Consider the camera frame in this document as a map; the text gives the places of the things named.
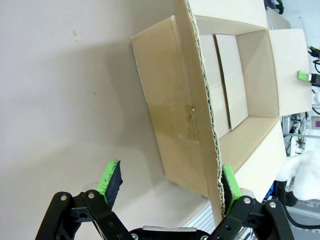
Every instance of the metal bolt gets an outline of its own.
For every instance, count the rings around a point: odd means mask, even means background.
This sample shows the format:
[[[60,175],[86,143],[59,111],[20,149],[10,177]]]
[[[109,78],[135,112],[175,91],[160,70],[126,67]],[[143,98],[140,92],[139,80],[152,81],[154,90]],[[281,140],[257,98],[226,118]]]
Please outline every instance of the metal bolt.
[[[245,198],[245,199],[243,199],[243,201],[244,201],[244,203],[245,204],[249,204],[249,203],[251,203],[251,200],[250,200],[250,198]]]
[[[133,237],[134,240],[138,240],[139,239],[138,235],[135,234],[135,233],[131,233],[131,236]]]
[[[269,203],[270,207],[272,207],[273,209],[276,207],[276,204],[272,201]]]
[[[95,195],[93,194],[93,192],[90,192],[90,193],[88,194],[88,197],[89,197],[90,199],[93,199],[93,198],[95,197]]]
[[[60,197],[60,199],[61,199],[61,201],[64,201],[64,200],[67,199],[67,196],[66,196],[66,195],[62,195],[62,196]]]

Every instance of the table surface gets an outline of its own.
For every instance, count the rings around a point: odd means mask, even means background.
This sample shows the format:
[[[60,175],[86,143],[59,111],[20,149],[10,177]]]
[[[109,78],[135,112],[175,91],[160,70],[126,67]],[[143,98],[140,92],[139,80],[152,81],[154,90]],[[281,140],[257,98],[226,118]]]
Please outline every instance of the table surface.
[[[172,0],[1,3],[0,232],[33,239],[54,193],[121,160],[113,210],[128,229],[178,227],[208,201],[165,178],[130,37]],[[100,239],[92,224],[76,239]]]

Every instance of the screw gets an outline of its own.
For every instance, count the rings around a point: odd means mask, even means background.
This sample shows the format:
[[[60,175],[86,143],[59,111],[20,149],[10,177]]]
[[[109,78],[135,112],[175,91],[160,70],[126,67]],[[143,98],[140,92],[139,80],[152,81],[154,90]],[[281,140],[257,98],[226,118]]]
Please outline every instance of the screw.
[[[61,199],[61,201],[64,201],[64,200],[67,199],[67,196],[66,196],[66,195],[62,195],[62,196],[60,197],[60,199]]]
[[[131,236],[133,237],[134,240],[138,240],[139,239],[138,235],[135,234],[135,233],[131,233]]]
[[[249,203],[251,203],[251,200],[250,200],[250,198],[245,198],[245,199],[243,199],[243,201],[244,201],[244,203],[245,204],[249,204]]]
[[[270,207],[272,207],[273,209],[276,207],[276,204],[272,201],[269,203]]]
[[[93,199],[93,198],[95,197],[95,195],[94,195],[92,192],[90,192],[90,193],[88,194],[88,197],[89,197],[90,199]]]

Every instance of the corrugated cardboard edge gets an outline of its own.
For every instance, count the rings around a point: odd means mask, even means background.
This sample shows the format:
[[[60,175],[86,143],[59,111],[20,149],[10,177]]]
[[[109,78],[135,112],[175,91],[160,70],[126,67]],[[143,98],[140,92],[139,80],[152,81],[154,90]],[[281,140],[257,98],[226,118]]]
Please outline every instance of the corrugated cardboard edge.
[[[200,66],[201,66],[201,70],[202,70],[202,76],[203,76],[203,81],[204,81],[204,85],[205,85],[205,90],[206,90],[206,98],[207,98],[207,104],[208,104],[208,111],[209,111],[209,117],[210,117],[210,122],[211,122],[211,129],[212,129],[212,134],[213,134],[213,138],[214,138],[214,146],[215,146],[215,152],[217,155],[216,161],[217,161],[217,186],[219,189],[219,198],[220,198],[220,204],[221,204],[221,216],[223,217],[223,212],[225,211],[225,197],[224,197],[224,187],[222,185],[221,182],[221,178],[222,178],[222,159],[221,159],[221,153],[220,153],[220,146],[219,146],[219,139],[218,139],[218,135],[217,132],[215,130],[215,122],[214,122],[214,112],[213,112],[213,108],[211,105],[211,98],[210,98],[210,93],[209,93],[209,85],[208,85],[208,81],[207,81],[207,75],[206,75],[206,70],[205,70],[205,65],[204,65],[204,58],[201,52],[201,47],[200,47],[200,34],[199,34],[199,30],[197,27],[197,23],[196,23],[196,18],[192,13],[191,10],[191,6],[189,4],[189,2],[187,0],[175,0],[174,1],[174,9],[175,9],[175,13],[176,13],[176,20],[177,20],[177,25],[179,24],[178,21],[178,11],[180,10],[182,15],[185,15],[187,13],[187,17],[189,20],[189,23],[191,23],[192,26],[192,30],[193,30],[193,35],[194,35],[194,40],[195,40],[195,44],[197,47],[197,51],[198,51],[198,60],[200,62]]]

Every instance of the open cardboard box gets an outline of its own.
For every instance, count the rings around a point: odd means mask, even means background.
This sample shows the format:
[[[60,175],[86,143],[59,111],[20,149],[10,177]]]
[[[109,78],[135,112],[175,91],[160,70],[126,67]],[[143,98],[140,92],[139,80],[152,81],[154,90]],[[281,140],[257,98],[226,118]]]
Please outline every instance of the open cardboard box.
[[[267,30],[262,0],[175,0],[132,38],[165,174],[225,207],[222,164],[261,201],[286,157],[280,116],[309,111],[299,29]]]

